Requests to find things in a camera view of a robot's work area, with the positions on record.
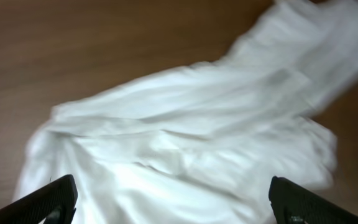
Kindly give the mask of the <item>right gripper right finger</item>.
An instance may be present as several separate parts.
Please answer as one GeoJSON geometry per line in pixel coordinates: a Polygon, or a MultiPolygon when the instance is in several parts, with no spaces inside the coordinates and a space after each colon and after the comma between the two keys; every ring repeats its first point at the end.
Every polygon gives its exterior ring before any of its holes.
{"type": "Polygon", "coordinates": [[[278,224],[358,224],[358,216],[284,177],[272,178],[268,199],[278,224]]]}

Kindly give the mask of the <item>white t-shirt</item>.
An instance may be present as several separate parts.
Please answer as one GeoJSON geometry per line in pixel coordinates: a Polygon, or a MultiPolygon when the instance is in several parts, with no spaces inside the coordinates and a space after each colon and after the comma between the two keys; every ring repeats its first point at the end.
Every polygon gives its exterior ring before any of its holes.
{"type": "Polygon", "coordinates": [[[53,108],[15,198],[63,175],[75,223],[265,223],[273,176],[332,182],[313,116],[358,81],[358,1],[279,1],[230,51],[53,108]]]}

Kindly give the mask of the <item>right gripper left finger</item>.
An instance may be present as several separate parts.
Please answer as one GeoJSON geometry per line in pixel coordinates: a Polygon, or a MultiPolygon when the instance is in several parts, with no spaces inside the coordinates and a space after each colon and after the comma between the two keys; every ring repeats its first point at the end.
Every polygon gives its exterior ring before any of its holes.
{"type": "Polygon", "coordinates": [[[0,224],[71,224],[78,191],[71,174],[0,209],[0,224]]]}

